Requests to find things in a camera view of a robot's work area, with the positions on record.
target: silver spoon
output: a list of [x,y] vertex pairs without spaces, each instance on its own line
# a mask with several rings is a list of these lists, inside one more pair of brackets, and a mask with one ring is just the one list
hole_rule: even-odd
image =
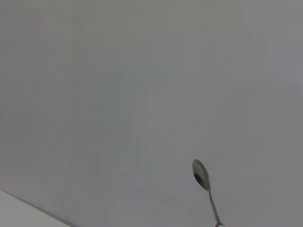
[[195,159],[193,161],[193,172],[194,172],[195,179],[198,181],[199,185],[201,185],[202,188],[204,188],[205,190],[208,191],[210,203],[212,205],[213,212],[214,212],[214,218],[217,222],[216,227],[219,227],[219,226],[224,227],[225,225],[223,225],[223,223],[221,223],[221,221],[219,219],[219,215],[218,215],[217,209],[214,205],[212,194],[210,192],[210,180],[209,180],[208,172],[207,172],[206,168],[204,167],[204,165],[197,159]]

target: gray wall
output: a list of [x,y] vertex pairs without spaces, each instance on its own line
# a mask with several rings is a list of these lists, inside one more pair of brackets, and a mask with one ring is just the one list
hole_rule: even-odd
[[303,1],[2,0],[0,189],[76,227],[298,226]]

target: metal spoon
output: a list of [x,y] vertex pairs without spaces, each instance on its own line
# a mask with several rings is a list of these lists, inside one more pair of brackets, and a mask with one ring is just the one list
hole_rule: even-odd
[[195,159],[193,161],[193,172],[194,172],[195,179],[198,181],[199,185],[201,185],[201,187],[204,188],[205,190],[207,190],[209,193],[209,199],[210,199],[210,203],[213,208],[214,218],[217,222],[216,227],[220,227],[220,226],[224,227],[225,225],[223,225],[223,223],[221,223],[221,221],[219,219],[219,215],[218,215],[217,209],[214,205],[212,194],[210,192],[210,180],[209,180],[208,172],[207,172],[206,168],[204,167],[204,165],[197,159]]

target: white ceiling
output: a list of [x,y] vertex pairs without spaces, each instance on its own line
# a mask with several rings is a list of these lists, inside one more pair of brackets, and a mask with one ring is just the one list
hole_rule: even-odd
[[2,0],[0,189],[76,227],[300,225],[303,1]]

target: spoon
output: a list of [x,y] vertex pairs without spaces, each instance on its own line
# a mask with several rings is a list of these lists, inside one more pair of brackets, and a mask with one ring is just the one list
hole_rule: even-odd
[[217,222],[216,227],[224,227],[225,225],[223,225],[223,223],[221,223],[221,221],[219,219],[219,215],[218,215],[217,209],[214,205],[212,194],[210,192],[210,180],[209,180],[208,172],[207,172],[206,168],[204,167],[204,165],[197,159],[195,159],[193,161],[193,172],[194,172],[195,179],[198,181],[199,185],[201,185],[202,188],[204,188],[206,191],[208,191],[210,203],[212,205],[213,212],[214,212],[214,218]]

